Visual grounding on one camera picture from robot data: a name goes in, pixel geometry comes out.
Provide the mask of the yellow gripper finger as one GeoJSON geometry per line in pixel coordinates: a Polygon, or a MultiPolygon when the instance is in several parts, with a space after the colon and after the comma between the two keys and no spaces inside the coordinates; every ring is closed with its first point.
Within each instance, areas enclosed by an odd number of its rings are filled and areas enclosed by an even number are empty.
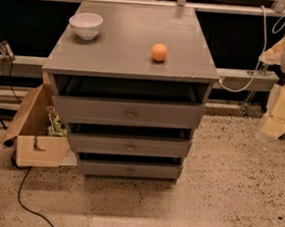
{"type": "Polygon", "coordinates": [[[282,50],[284,49],[285,44],[285,37],[281,40],[278,40],[273,47],[263,51],[260,56],[259,60],[265,64],[269,65],[280,65],[281,63],[281,55],[282,50]]]}
{"type": "Polygon", "coordinates": [[[285,135],[285,85],[271,89],[266,109],[258,124],[258,138],[278,140],[285,135]]]}

